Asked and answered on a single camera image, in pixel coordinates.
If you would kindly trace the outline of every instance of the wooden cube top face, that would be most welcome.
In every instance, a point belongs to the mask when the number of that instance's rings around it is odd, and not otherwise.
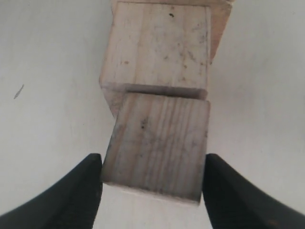
[[[198,89],[203,97],[209,52],[208,7],[118,2],[101,86],[152,94]]]
[[[209,110],[208,101],[128,93],[103,182],[199,203]]]

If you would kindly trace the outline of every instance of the light wooden block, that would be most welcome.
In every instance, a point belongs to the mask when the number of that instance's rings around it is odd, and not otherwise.
[[[125,92],[204,100],[210,9],[124,2],[116,8],[100,78],[112,112]]]
[[[116,12],[116,5],[120,0],[111,0],[112,12]],[[158,3],[190,6],[207,6],[211,8],[211,55],[213,61],[224,29],[231,14],[234,0],[124,0],[124,2]]]
[[[103,182],[199,203],[209,111],[208,101],[127,93]]]

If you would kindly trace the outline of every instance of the stacked wooden blocks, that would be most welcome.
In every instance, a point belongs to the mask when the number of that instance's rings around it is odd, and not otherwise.
[[[199,203],[211,8],[116,3],[100,84],[116,124],[103,182]]]

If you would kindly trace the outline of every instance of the white background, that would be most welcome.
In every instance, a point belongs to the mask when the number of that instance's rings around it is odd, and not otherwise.
[[[208,152],[305,213],[305,1],[237,0],[210,71]],[[98,84],[108,0],[0,0],[0,214],[41,193],[114,125]],[[14,99],[16,92],[24,88]],[[210,228],[200,207],[104,186],[95,228]]]

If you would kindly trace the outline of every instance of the block face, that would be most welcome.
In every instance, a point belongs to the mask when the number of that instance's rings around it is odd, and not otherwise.
[[[208,7],[118,2],[101,87],[180,96],[186,88],[205,99],[210,20]]]
[[[103,181],[199,203],[209,110],[208,101],[128,93]]]

